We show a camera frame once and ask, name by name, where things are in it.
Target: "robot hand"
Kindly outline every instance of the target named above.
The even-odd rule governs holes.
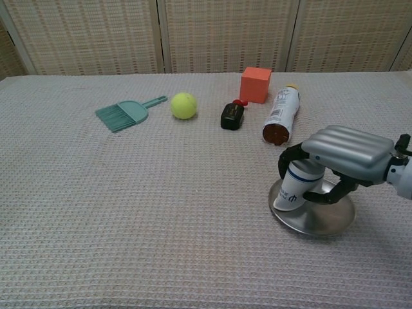
[[[396,145],[388,138],[344,126],[328,126],[308,140],[287,148],[280,156],[283,179],[291,161],[311,159],[332,170],[340,182],[326,194],[306,192],[303,198],[314,203],[333,204],[358,185],[369,187],[383,182],[393,185],[398,195],[412,200],[412,152],[406,150],[409,135],[401,135]]]

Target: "white spray can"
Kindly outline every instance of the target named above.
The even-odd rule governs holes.
[[[299,102],[300,94],[295,84],[288,84],[279,90],[270,115],[263,125],[263,138],[267,142],[281,145],[290,140]]]

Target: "orange foam cube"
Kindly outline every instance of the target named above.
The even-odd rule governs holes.
[[[248,66],[242,74],[240,96],[244,101],[265,103],[272,70]]]

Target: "metal plate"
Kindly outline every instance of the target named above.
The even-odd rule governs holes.
[[[269,207],[272,214],[285,225],[300,233],[313,236],[332,236],[341,234],[356,218],[356,210],[349,196],[343,197],[332,205],[320,205],[306,201],[293,211],[279,211],[273,203],[282,186],[282,179],[273,184],[269,191]],[[335,186],[323,180],[322,192],[327,193]]]

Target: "can label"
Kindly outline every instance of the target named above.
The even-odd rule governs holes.
[[[269,124],[280,124],[289,132],[292,132],[292,124],[295,114],[299,109],[299,92],[293,87],[285,87],[279,90],[274,99],[274,106],[266,119],[264,127]]]

